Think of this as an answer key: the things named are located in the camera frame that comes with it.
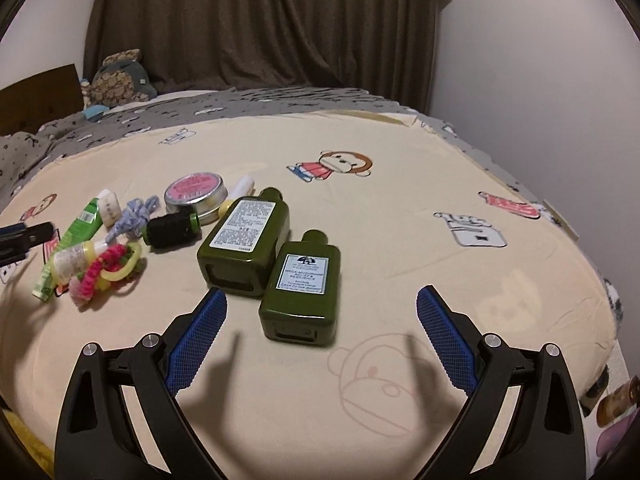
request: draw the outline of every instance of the brown curtain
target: brown curtain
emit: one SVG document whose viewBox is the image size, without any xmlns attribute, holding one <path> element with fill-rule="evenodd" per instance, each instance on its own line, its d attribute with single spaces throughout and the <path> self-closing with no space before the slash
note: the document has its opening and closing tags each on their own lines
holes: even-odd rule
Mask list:
<svg viewBox="0 0 640 480">
<path fill-rule="evenodd" d="M 160 93 L 358 87 L 424 111 L 435 0 L 95 0 L 84 76 L 142 49 Z"/>
</svg>

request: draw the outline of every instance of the screw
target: screw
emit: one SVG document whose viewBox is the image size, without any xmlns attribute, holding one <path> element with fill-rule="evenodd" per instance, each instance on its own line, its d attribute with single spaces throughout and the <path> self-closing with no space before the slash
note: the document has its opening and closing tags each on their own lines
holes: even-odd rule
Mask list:
<svg viewBox="0 0 640 480">
<path fill-rule="evenodd" d="M 495 334 L 487 334 L 484 336 L 484 342 L 491 348 L 497 348 L 502 344 L 502 339 Z"/>
<path fill-rule="evenodd" d="M 98 345 L 96 343 L 89 343 L 87 345 L 84 345 L 84 348 L 82 349 L 82 353 L 84 355 L 93 355 L 96 353 L 98 349 Z"/>
<path fill-rule="evenodd" d="M 560 349 L 553 343 L 549 343 L 547 346 L 545 346 L 545 350 L 546 350 L 546 353 L 548 353 L 549 355 L 552 355 L 553 357 L 560 355 Z"/>
<path fill-rule="evenodd" d="M 158 334 L 147 334 L 142 338 L 142 346 L 147 348 L 153 348 L 160 341 L 160 336 Z"/>
</svg>

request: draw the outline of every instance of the wooden headboard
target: wooden headboard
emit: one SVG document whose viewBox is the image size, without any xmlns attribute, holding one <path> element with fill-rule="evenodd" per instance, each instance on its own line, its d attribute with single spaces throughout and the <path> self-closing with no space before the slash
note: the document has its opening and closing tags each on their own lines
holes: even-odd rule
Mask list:
<svg viewBox="0 0 640 480">
<path fill-rule="evenodd" d="M 44 123 L 83 108 L 74 65 L 32 75 L 0 90 L 0 136 L 36 133 Z"/>
</svg>

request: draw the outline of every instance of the wall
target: wall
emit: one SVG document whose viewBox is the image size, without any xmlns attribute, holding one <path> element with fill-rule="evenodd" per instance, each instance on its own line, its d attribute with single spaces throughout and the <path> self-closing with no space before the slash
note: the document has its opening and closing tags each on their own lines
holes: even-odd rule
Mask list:
<svg viewBox="0 0 640 480">
<path fill-rule="evenodd" d="M 94 0 L 26 0 L 0 40 L 0 89 L 69 63 L 81 75 L 93 4 Z"/>
<path fill-rule="evenodd" d="M 615 1 L 451 0 L 429 114 L 567 218 L 640 373 L 640 41 Z"/>
</svg>

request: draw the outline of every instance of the blue gripper pad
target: blue gripper pad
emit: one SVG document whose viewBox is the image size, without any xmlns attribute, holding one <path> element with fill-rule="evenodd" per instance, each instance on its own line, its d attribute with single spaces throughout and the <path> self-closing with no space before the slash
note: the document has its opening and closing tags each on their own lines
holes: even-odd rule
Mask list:
<svg viewBox="0 0 640 480">
<path fill-rule="evenodd" d="M 427 287 L 418 292 L 416 307 L 418 319 L 449 380 L 471 397 L 478 386 L 474 354 L 449 319 L 448 308 L 445 309 Z"/>
<path fill-rule="evenodd" d="M 169 356 L 164 383 L 172 397 L 188 388 L 226 318 L 226 296 L 217 290 L 204 304 Z"/>
</svg>

